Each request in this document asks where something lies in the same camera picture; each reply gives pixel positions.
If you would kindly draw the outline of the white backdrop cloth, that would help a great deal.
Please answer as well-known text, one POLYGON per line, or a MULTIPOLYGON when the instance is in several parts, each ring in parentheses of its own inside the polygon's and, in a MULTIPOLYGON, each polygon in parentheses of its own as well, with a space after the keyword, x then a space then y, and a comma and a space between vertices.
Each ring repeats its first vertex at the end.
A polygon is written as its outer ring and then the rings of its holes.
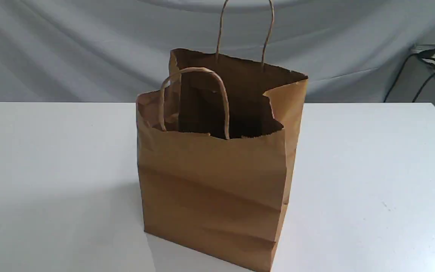
MULTIPOLYGON (((0 0, 0 102, 132 102, 170 51, 215 52, 222 0, 0 0)), ((308 102, 379 102, 435 0, 275 0, 265 60, 308 102)))

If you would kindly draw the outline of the brown paper bag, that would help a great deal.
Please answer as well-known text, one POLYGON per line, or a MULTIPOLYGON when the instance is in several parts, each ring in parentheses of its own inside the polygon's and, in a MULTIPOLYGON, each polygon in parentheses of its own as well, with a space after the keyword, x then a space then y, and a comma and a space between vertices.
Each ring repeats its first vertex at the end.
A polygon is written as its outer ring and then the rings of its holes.
POLYGON ((170 52, 160 90, 136 100, 144 230, 271 271, 290 190, 305 74, 219 52, 170 52))

